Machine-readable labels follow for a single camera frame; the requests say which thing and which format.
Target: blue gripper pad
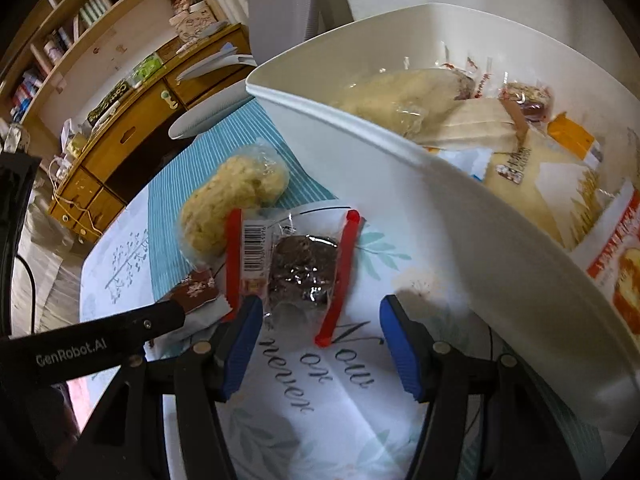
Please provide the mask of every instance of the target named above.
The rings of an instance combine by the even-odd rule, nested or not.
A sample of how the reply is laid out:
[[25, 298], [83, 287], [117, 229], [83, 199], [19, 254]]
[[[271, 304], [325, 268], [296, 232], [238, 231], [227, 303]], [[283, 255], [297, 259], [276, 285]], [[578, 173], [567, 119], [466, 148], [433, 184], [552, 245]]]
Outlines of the blue gripper pad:
[[380, 302], [380, 326], [386, 344], [396, 364], [404, 390], [419, 400], [423, 395], [420, 380], [420, 353], [410, 340], [412, 323], [395, 296], [385, 296]]
[[225, 375], [222, 394], [229, 399], [240, 389], [249, 359], [262, 326], [262, 301], [257, 296], [249, 296], [242, 302], [238, 315], [232, 321], [224, 339], [233, 338], [225, 358]]

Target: tablecloth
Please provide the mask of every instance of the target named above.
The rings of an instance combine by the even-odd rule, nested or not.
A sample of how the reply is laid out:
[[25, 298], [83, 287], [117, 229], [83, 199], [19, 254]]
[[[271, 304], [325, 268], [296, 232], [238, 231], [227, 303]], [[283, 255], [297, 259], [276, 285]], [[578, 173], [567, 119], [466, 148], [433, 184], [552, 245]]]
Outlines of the tablecloth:
[[[322, 210], [315, 216], [337, 214], [340, 208], [348, 207], [322, 202], [334, 197], [304, 173], [264, 110], [256, 101], [249, 102], [167, 165], [105, 232], [82, 270], [81, 320], [153, 303], [188, 273], [174, 236], [182, 202], [238, 146], [257, 137], [276, 147], [291, 172], [289, 189], [277, 206], [304, 214], [305, 204], [313, 203], [313, 211]], [[352, 293], [338, 325], [346, 331], [357, 327], [358, 337], [347, 338], [346, 350], [353, 353], [349, 358], [358, 355], [362, 361], [358, 366], [367, 368], [366, 373], [377, 382], [366, 384], [366, 388], [354, 386], [348, 366], [340, 359], [346, 355], [340, 353], [345, 347], [338, 343], [323, 353], [295, 338], [276, 340], [273, 334], [261, 333], [242, 389], [231, 402], [220, 406], [222, 428], [239, 478], [403, 477], [417, 443], [424, 406], [414, 404], [402, 390], [384, 345], [377, 308], [385, 294], [398, 293], [408, 309], [417, 300], [420, 307], [414, 308], [412, 317], [466, 354], [495, 359], [508, 350], [471, 310], [447, 304], [446, 284], [438, 282], [434, 269], [412, 267], [410, 248], [396, 248], [370, 224], [358, 240], [353, 274]], [[304, 356], [311, 352], [323, 360], [324, 369], [333, 378], [330, 383], [316, 381], [308, 373]], [[278, 368], [273, 365], [276, 357], [277, 363], [289, 364], [274, 369]], [[97, 402], [114, 373], [112, 369], [88, 378], [92, 403]], [[290, 408], [291, 399], [282, 395], [286, 389], [277, 389], [283, 377], [295, 377], [295, 395], [304, 397], [312, 410]], [[577, 420], [553, 391], [535, 378], [582, 478], [599, 479], [610, 462], [600, 432]], [[265, 393], [255, 397], [261, 390]], [[477, 411], [478, 399], [471, 399], [458, 474], [462, 480], [473, 478], [478, 458]], [[341, 427], [340, 417], [351, 418], [354, 428]], [[165, 399], [165, 426], [172, 477], [183, 478], [171, 397]], [[327, 450], [337, 456], [328, 456]]]

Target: screw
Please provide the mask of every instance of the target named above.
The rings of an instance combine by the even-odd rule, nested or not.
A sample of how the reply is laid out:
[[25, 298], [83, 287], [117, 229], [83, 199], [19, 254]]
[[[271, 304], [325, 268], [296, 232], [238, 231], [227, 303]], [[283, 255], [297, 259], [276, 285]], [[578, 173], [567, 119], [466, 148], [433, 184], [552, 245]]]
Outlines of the screw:
[[129, 357], [129, 366], [131, 368], [138, 368], [142, 364], [142, 356], [135, 354]]
[[505, 354], [500, 357], [500, 363], [504, 367], [513, 368], [518, 364], [518, 360], [512, 355]]
[[436, 354], [446, 355], [451, 352], [451, 345], [444, 341], [436, 341], [433, 344], [433, 351], [436, 352]]
[[193, 351], [196, 354], [203, 355], [211, 351], [211, 345], [207, 341], [200, 341], [193, 345]]

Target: white chair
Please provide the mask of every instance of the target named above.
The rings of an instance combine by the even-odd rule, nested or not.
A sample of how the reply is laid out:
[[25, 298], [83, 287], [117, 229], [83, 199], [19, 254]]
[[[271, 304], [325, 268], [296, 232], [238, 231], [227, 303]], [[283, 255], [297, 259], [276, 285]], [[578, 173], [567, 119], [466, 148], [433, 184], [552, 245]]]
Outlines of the white chair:
[[[191, 66], [178, 78], [199, 77], [223, 66], [257, 66], [318, 34], [320, 0], [248, 0], [252, 56], [224, 48]], [[169, 128], [169, 137], [185, 139], [206, 132], [251, 100], [244, 80], [212, 95], [181, 115]]]

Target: barcode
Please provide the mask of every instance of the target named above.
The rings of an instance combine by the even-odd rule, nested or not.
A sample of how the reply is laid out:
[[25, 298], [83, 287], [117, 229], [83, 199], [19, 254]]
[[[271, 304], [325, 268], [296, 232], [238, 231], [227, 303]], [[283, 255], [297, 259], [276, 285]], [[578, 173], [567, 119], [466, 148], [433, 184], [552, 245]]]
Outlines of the barcode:
[[264, 241], [267, 227], [245, 225], [242, 229], [242, 269], [244, 272], [264, 270]]

